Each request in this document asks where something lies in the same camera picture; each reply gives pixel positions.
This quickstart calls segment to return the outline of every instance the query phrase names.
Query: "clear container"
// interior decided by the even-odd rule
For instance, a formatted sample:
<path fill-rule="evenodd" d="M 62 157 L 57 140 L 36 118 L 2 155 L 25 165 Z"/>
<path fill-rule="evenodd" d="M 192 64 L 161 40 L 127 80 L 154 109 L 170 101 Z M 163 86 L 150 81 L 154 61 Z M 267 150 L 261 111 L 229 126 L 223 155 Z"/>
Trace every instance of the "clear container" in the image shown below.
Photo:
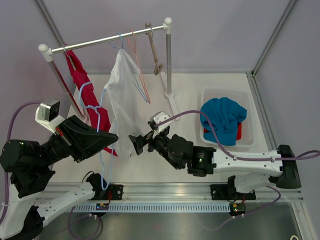
<path fill-rule="evenodd" d="M 253 136 L 253 104 L 249 99 L 249 94 L 244 90 L 237 90 L 232 88 L 221 88 L 221 87 L 205 87 L 202 90 L 201 94 L 201 102 L 203 106 L 210 99 L 220 99 L 223 97 L 227 97 L 235 102 L 237 102 L 240 106 L 246 109 L 247 116 L 246 119 L 242 122 L 242 133 L 241 139 L 235 141 L 235 146 L 240 148 L 248 148 L 254 144 L 254 136 Z M 218 145 L 216 142 L 208 141 L 204 137 L 204 127 L 200 124 L 200 138 L 203 142 L 207 144 Z"/>

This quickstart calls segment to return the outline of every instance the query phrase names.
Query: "blue towel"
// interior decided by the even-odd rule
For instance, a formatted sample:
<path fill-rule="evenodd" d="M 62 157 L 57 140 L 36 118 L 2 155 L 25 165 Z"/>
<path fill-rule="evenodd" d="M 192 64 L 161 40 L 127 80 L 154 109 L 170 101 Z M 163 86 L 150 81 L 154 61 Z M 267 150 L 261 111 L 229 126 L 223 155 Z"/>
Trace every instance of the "blue towel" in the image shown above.
<path fill-rule="evenodd" d="M 247 117 L 247 110 L 240 106 L 237 102 L 222 97 L 220 99 L 213 98 L 207 101 L 201 108 L 201 112 L 206 114 L 210 119 L 214 131 L 222 145 L 236 145 L 238 124 Z M 204 116 L 200 116 L 202 126 L 209 132 L 204 134 L 204 139 L 211 142 L 217 142 L 213 135 L 208 121 Z"/>

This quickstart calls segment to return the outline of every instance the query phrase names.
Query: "perforated metal strip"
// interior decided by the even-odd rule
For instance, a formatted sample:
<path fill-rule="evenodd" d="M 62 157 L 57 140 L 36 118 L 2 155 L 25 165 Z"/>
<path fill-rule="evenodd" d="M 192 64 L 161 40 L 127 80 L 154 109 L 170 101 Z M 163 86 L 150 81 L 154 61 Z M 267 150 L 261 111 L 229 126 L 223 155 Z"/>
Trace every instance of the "perforated metal strip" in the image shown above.
<path fill-rule="evenodd" d="M 111 203 L 107 209 L 97 209 L 96 203 L 74 207 L 75 213 L 229 213 L 228 203 Z"/>

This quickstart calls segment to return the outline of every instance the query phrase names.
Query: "red fabric in bin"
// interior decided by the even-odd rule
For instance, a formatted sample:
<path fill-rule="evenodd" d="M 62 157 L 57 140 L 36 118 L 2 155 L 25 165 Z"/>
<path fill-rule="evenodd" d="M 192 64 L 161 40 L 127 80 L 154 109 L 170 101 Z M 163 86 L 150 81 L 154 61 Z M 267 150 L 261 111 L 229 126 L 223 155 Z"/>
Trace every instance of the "red fabric in bin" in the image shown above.
<path fill-rule="evenodd" d="M 65 59 L 68 64 L 70 74 L 73 78 L 73 82 L 76 84 L 76 86 L 79 90 L 83 84 L 90 82 L 90 79 L 88 78 L 87 72 L 83 68 L 80 60 L 77 58 L 75 53 L 73 51 L 69 50 L 66 52 L 66 54 L 71 57 L 73 65 L 75 67 L 75 70 L 74 70 L 70 59 L 66 55 Z M 91 105 L 91 106 L 96 107 L 99 105 L 99 103 L 96 99 L 96 96 L 94 94 L 94 86 L 92 84 L 89 84 L 83 88 L 81 98 L 82 98 L 82 101 L 85 106 Z M 108 111 L 106 109 L 104 109 L 103 107 L 98 108 L 97 111 L 100 114 L 99 131 L 109 132 L 111 124 L 110 124 L 109 117 L 108 117 Z M 98 115 L 96 114 L 95 110 L 88 108 L 87 112 L 90 117 L 91 126 L 93 128 L 97 128 Z M 110 148 L 105 147 L 104 150 L 111 154 L 112 150 Z"/>
<path fill-rule="evenodd" d="M 208 131 L 207 129 L 203 129 L 203 132 L 204 133 L 208 133 L 210 131 Z M 240 140 L 241 139 L 241 136 L 242 136 L 242 122 L 238 123 L 238 132 L 236 134 L 236 139 L 237 140 Z"/>

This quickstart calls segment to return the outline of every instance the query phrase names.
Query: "clothes rack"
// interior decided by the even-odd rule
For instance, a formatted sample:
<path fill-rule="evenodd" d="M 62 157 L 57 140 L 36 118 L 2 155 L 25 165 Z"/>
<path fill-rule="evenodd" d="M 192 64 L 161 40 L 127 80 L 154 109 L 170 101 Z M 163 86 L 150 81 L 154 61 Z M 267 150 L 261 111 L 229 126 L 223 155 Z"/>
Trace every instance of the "clothes rack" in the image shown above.
<path fill-rule="evenodd" d="M 178 114 L 178 109 L 176 106 L 176 103 L 174 101 L 174 92 L 172 91 L 172 69 L 171 69 L 171 34 L 172 34 L 172 19 L 170 17 L 167 17 L 164 20 L 164 23 L 160 26 L 155 26 L 155 27 L 149 27 L 149 28 L 144 28 L 142 30 L 137 30 L 137 31 L 131 31 L 127 33 L 123 33 L 120 35 L 115 35 L 115 36 L 110 36 L 110 37 L 105 37 L 97 40 L 92 40 L 92 41 L 87 41 L 87 42 L 82 42 L 78 44 L 73 44 L 73 45 L 65 45 L 65 46 L 60 46 L 58 48 L 48 48 L 47 45 L 45 44 L 40 44 L 38 47 L 38 50 L 42 53 L 44 59 L 48 62 L 50 65 L 55 77 L 57 78 L 59 84 L 61 85 L 62 89 L 65 91 L 65 93 L 68 95 L 69 101 L 74 108 L 74 111 L 76 112 L 77 116 L 81 118 L 82 120 L 85 118 L 85 116 L 82 114 L 79 106 L 77 105 L 73 95 L 70 93 L 70 90 L 63 78 L 63 76 L 60 73 L 59 68 L 57 67 L 53 55 L 58 54 L 58 53 L 64 53 L 69 50 L 74 50 L 74 49 L 80 49 L 88 46 L 93 46 L 97 44 L 102 44 L 102 43 L 107 43 L 111 42 L 114 40 L 119 40 L 123 38 L 128 38 L 133 35 L 141 35 L 141 34 L 147 34 L 147 33 L 153 33 L 159 30 L 165 30 L 165 42 L 166 42 L 166 82 L 164 80 L 164 72 L 161 74 L 164 88 L 165 88 L 165 97 L 168 99 L 173 115 Z"/>

